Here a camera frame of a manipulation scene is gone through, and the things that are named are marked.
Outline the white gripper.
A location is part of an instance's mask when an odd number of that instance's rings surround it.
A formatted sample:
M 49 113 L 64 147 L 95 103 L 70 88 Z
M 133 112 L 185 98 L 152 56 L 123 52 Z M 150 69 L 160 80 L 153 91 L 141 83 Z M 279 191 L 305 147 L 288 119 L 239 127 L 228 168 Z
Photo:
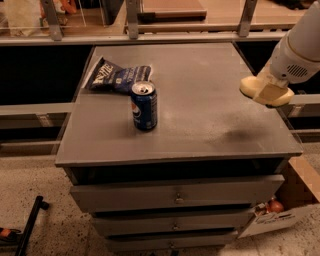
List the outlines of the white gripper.
M 320 70 L 319 37 L 290 30 L 275 47 L 270 62 L 257 75 L 253 100 L 259 104 L 287 104 L 288 84 L 303 83 Z

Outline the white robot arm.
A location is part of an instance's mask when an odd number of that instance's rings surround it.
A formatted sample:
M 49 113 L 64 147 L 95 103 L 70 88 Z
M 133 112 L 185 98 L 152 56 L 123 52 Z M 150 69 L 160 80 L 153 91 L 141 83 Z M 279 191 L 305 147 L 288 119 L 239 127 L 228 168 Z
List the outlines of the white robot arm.
M 274 107 L 287 104 L 289 84 L 303 83 L 320 70 L 320 3 L 316 0 L 274 48 L 257 76 L 253 100 Z

